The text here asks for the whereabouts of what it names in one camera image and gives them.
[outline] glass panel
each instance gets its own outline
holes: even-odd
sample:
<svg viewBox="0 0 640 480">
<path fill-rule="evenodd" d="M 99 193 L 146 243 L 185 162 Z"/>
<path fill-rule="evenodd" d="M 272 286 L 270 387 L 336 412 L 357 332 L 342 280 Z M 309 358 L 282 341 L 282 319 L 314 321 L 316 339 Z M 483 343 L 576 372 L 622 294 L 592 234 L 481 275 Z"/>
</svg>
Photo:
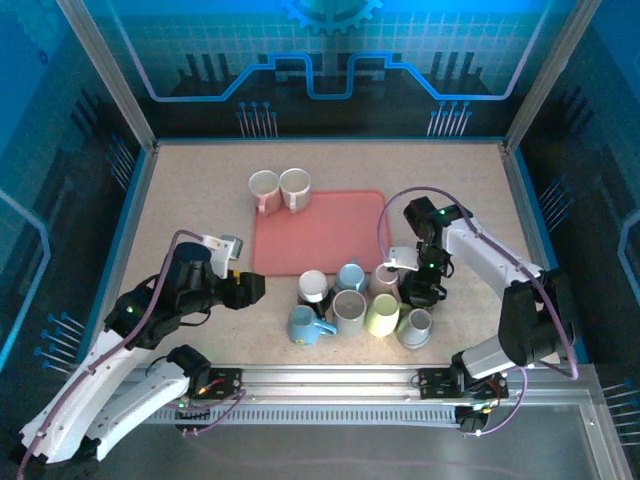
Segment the glass panel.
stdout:
<svg viewBox="0 0 640 480">
<path fill-rule="evenodd" d="M 603 386 L 619 385 L 608 394 L 625 394 L 610 402 L 620 414 L 638 413 L 640 380 L 639 30 L 636 2 L 603 1 L 521 145 L 588 353 Z M 638 416 L 623 419 L 637 442 Z"/>
<path fill-rule="evenodd" d="M 0 42 L 0 411 L 19 428 L 74 363 L 140 148 L 55 2 L 0 2 Z"/>
<path fill-rule="evenodd" d="M 91 0 L 159 137 L 502 136 L 573 0 Z"/>
</svg>

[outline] pink mug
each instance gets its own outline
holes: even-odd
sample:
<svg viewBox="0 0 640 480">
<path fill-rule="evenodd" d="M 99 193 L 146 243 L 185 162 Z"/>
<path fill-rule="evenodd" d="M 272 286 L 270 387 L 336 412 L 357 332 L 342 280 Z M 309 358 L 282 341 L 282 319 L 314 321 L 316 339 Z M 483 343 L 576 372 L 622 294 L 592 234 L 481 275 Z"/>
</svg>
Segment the pink mug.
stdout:
<svg viewBox="0 0 640 480">
<path fill-rule="evenodd" d="M 249 190 L 261 215 L 269 215 L 280 209 L 280 177 L 271 170 L 260 170 L 251 175 Z"/>
</svg>

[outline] gray mug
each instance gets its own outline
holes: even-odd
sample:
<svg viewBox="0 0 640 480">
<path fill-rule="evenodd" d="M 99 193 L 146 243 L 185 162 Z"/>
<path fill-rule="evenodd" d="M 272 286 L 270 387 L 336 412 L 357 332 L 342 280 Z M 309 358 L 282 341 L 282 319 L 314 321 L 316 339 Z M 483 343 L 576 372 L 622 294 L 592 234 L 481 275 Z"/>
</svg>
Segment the gray mug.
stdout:
<svg viewBox="0 0 640 480">
<path fill-rule="evenodd" d="M 400 344 L 409 350 L 424 347 L 431 338 L 431 315 L 426 310 L 416 308 L 405 315 L 396 331 Z"/>
<path fill-rule="evenodd" d="M 355 290 L 343 290 L 333 299 L 333 318 L 338 334 L 347 337 L 357 335 L 364 326 L 367 301 Z"/>
</svg>

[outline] mug handle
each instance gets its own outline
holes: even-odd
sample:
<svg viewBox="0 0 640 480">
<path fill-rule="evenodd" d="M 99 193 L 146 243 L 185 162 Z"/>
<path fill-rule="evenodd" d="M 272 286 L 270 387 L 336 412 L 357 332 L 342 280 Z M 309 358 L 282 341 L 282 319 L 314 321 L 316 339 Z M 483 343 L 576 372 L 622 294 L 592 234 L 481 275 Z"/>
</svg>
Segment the mug handle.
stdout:
<svg viewBox="0 0 640 480">
<path fill-rule="evenodd" d="M 338 333 L 338 329 L 331 325 L 329 322 L 325 322 L 324 320 L 316 319 L 313 321 L 313 324 L 318 327 L 318 331 L 322 335 L 335 335 Z"/>
<path fill-rule="evenodd" d="M 291 210 L 291 213 L 296 213 L 297 212 L 297 208 L 296 208 L 296 196 L 295 195 L 289 195 L 289 210 Z"/>
</svg>

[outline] pink tray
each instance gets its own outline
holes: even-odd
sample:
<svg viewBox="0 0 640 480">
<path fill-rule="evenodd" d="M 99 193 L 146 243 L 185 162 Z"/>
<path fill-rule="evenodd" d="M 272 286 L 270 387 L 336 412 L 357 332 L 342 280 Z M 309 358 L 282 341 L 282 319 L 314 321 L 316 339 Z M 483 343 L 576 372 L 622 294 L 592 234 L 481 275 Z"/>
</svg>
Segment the pink tray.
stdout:
<svg viewBox="0 0 640 480">
<path fill-rule="evenodd" d="M 311 204 L 292 214 L 282 207 L 263 217 L 256 212 L 253 270 L 266 276 L 300 275 L 307 270 L 337 273 L 353 259 L 367 272 L 382 263 L 376 228 L 385 205 L 373 190 L 313 192 Z M 389 247 L 389 227 L 382 241 Z"/>
</svg>

